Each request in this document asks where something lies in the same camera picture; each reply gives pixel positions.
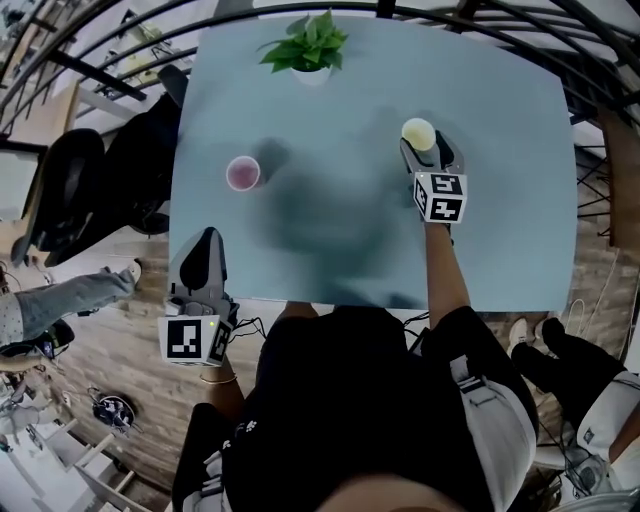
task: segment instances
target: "bracelet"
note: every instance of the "bracelet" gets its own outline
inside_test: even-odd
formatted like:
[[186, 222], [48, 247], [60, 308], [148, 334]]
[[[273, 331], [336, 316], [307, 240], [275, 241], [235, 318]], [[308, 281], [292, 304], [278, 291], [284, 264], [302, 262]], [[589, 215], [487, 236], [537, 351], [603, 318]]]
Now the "bracelet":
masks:
[[200, 380], [206, 384], [209, 384], [211, 386], [215, 386], [216, 384], [229, 384], [235, 380], [238, 380], [238, 376], [234, 373], [233, 374], [233, 378], [229, 379], [229, 380], [207, 380], [205, 379], [202, 375], [200, 375]]

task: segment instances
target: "black and white marker cube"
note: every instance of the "black and white marker cube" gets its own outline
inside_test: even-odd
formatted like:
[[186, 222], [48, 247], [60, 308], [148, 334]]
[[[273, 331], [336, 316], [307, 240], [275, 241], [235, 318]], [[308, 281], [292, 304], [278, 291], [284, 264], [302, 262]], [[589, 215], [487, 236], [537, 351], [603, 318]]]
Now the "black and white marker cube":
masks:
[[158, 318], [162, 359], [184, 365], [221, 366], [233, 327], [210, 316]]
[[413, 200], [425, 222], [458, 224], [467, 205], [467, 177], [440, 172], [414, 173]]

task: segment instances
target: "potted plant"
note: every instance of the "potted plant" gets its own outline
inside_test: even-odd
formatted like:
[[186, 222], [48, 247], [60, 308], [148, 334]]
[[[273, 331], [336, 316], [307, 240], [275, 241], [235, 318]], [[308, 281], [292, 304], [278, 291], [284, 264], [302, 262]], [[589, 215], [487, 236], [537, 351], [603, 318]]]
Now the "potted plant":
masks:
[[304, 84], [320, 85], [327, 81], [334, 66], [342, 69], [340, 48], [347, 34], [333, 24], [331, 10], [321, 16], [309, 15], [287, 27], [289, 39], [279, 39], [260, 47], [277, 44], [260, 64], [273, 64], [272, 73], [291, 69]]

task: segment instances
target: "jeans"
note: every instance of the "jeans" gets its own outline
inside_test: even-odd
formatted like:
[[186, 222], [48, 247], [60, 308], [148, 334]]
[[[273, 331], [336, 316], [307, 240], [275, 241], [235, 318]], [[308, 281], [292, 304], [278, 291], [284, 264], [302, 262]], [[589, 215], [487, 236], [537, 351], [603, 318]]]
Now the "jeans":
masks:
[[102, 270], [98, 274], [79, 276], [16, 293], [22, 312], [23, 339], [40, 336], [62, 317], [99, 309], [133, 295], [135, 279], [129, 270], [119, 274]]

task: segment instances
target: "green leaves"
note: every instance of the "green leaves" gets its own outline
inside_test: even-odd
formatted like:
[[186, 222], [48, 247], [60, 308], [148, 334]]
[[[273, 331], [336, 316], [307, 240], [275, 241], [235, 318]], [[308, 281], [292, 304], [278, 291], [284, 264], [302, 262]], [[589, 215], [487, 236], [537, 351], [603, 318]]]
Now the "green leaves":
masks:
[[294, 21], [291, 25], [287, 27], [287, 35], [293, 36], [298, 34], [304, 34], [304, 27], [307, 25], [307, 21], [309, 21], [309, 15], [307, 14], [304, 18]]
[[305, 47], [292, 41], [285, 41], [268, 52], [260, 61], [260, 64], [269, 64], [277, 60], [287, 60], [305, 53]]
[[320, 54], [322, 53], [322, 49], [321, 48], [314, 48], [313, 50], [310, 50], [306, 53], [303, 53], [302, 56], [307, 59], [310, 60], [311, 62], [314, 63], [318, 63], [320, 62]]
[[316, 71], [335, 66], [342, 69], [340, 48], [347, 40], [347, 34], [333, 24], [331, 10], [320, 16], [305, 16], [294, 21], [286, 29], [290, 39], [280, 39], [262, 45], [278, 44], [269, 51], [261, 64], [273, 64], [272, 72], [294, 68], [301, 71]]
[[322, 61], [327, 64], [326, 67], [335, 66], [342, 69], [342, 54], [339, 52], [327, 52], [322, 55]]

